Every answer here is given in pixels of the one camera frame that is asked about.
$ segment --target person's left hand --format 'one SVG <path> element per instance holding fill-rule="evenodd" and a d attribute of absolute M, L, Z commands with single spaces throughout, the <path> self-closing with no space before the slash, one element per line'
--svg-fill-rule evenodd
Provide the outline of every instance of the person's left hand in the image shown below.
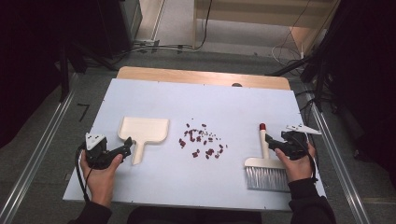
<path fill-rule="evenodd" d="M 106 169 L 91 169 L 88 166 L 85 157 L 85 150 L 82 150 L 79 165 L 81 166 L 82 173 L 84 174 L 84 179 L 87 179 L 88 174 L 90 174 L 88 177 L 88 188 L 90 188 L 91 191 L 91 202 L 101 204 L 108 208 L 110 207 L 111 200 L 113 198 L 114 177 L 121 161 L 122 155 L 120 154 L 113 159 L 110 166 Z"/>

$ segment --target black controller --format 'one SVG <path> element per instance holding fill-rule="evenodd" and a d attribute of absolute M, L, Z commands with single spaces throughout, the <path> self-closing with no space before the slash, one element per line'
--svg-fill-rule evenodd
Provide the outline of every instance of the black controller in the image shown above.
<path fill-rule="evenodd" d="M 286 142 L 279 142 L 274 140 L 270 135 L 265 135 L 265 141 L 268 143 L 268 147 L 272 150 L 279 148 L 285 153 L 286 156 L 290 157 L 291 161 L 298 160 L 306 155 L 308 150 L 308 144 L 306 142 L 305 133 L 298 133 L 295 131 L 282 132 L 281 137 Z"/>
<path fill-rule="evenodd" d="M 129 155 L 131 155 L 131 146 L 132 146 L 132 139 L 129 137 L 122 147 L 118 147 L 114 150 L 107 150 L 106 149 L 106 138 L 102 139 L 94 148 L 91 150 L 86 150 L 86 158 L 88 165 L 95 170 L 103 170 L 106 169 L 113 159 L 121 154 L 122 161 Z"/>

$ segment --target handheld controller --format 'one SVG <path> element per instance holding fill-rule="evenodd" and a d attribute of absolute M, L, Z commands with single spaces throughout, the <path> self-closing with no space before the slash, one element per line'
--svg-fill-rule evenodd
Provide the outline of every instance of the handheld controller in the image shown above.
<path fill-rule="evenodd" d="M 102 134 L 86 134 L 86 159 L 92 169 L 106 169 L 113 159 L 121 154 L 122 161 L 131 155 L 131 146 L 133 144 L 131 137 L 125 140 L 122 147 L 115 148 L 111 151 L 106 149 L 107 140 Z"/>
<path fill-rule="evenodd" d="M 268 143 L 268 147 L 272 150 L 275 150 L 276 148 L 282 150 L 286 156 L 290 157 L 291 161 L 299 160 L 308 153 L 308 144 L 306 142 L 305 133 L 298 133 L 295 131 L 281 132 L 281 137 L 286 142 L 282 143 L 276 141 L 268 134 L 265 135 L 265 141 Z"/>

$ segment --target brush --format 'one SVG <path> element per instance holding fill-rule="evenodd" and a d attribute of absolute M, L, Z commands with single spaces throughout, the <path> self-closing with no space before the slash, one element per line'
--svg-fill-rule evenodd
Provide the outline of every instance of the brush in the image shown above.
<path fill-rule="evenodd" d="M 268 143 L 265 142 L 265 124 L 260 124 L 260 140 L 263 158 L 248 158 L 245 161 L 247 188 L 289 192 L 288 176 L 282 161 L 271 160 Z"/>

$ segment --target brush bristles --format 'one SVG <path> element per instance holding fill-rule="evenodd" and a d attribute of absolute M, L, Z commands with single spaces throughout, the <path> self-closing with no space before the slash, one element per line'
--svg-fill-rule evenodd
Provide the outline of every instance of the brush bristles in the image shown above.
<path fill-rule="evenodd" d="M 289 192 L 288 176 L 285 169 L 246 167 L 247 188 Z"/>

